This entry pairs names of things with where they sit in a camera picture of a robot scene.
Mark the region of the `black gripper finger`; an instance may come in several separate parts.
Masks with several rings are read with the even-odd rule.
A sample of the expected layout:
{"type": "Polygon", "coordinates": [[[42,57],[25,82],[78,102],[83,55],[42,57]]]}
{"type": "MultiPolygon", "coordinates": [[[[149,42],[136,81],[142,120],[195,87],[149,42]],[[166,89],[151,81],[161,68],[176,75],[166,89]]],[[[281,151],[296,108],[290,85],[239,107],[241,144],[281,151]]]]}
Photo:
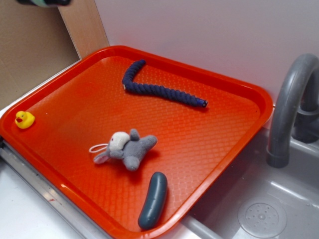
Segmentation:
{"type": "Polygon", "coordinates": [[[71,3],[71,0],[52,0],[51,2],[53,5],[67,6],[71,3]]]}

